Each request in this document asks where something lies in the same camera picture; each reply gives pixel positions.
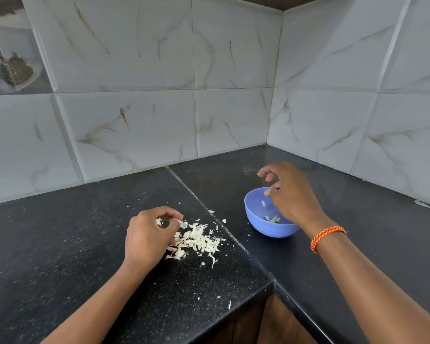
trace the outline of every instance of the pile of garlic peel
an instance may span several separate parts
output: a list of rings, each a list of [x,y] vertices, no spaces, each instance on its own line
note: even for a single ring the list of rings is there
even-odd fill
[[[277,217],[277,215],[275,215],[272,219],[269,219],[269,216],[264,216],[264,218],[266,219],[266,221],[269,221],[272,223],[276,223],[276,222],[280,221],[280,217]]]
[[[191,231],[186,231],[182,235],[182,232],[178,231],[175,233],[174,238],[177,242],[175,246],[169,246],[167,248],[168,251],[172,253],[166,256],[166,260],[171,258],[173,260],[181,260],[187,256],[187,252],[183,250],[183,248],[192,247],[194,251],[197,252],[197,255],[201,257],[204,252],[207,252],[207,256],[212,259],[212,268],[218,260],[215,259],[213,254],[218,250],[218,245],[221,241],[226,241],[226,239],[222,239],[220,237],[212,237],[213,230],[209,231],[208,235],[204,235],[204,229],[208,227],[207,224],[199,224],[200,219],[195,220],[195,222],[191,225],[188,222],[180,221],[180,228],[186,229],[190,227]]]

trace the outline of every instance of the orange thread wristband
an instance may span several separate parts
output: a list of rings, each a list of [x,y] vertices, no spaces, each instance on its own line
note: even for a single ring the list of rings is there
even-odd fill
[[[328,234],[333,233],[335,231],[342,231],[345,235],[347,235],[346,230],[341,226],[332,226],[325,228],[323,231],[318,233],[310,242],[310,249],[312,250],[312,252],[318,254],[319,252],[317,251],[317,244],[319,243],[319,241],[321,241],[321,239],[326,237]]]

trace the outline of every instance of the person's left hand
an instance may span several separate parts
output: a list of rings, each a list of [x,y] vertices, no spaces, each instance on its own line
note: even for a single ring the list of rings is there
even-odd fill
[[[167,228],[160,228],[156,219],[169,220]],[[178,220],[183,215],[177,210],[161,206],[138,213],[129,221],[126,235],[126,256],[123,266],[132,271],[152,270],[161,260],[170,243],[175,244],[174,234],[180,228]]]

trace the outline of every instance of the purple bowl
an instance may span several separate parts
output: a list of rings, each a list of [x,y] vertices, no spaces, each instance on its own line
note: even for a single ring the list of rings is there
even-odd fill
[[[268,187],[257,188],[247,193],[244,199],[245,212],[253,227],[260,233],[268,237],[289,237],[296,233],[300,227],[287,220],[274,206],[270,197],[264,195]],[[277,223],[269,222],[264,216],[272,219],[274,216],[280,217]]]

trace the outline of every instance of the backsplash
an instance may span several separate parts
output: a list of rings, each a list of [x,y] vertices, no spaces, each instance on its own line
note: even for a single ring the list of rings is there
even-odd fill
[[[0,202],[265,143],[282,15],[0,0]]]
[[[430,203],[430,0],[286,11],[268,144]]]

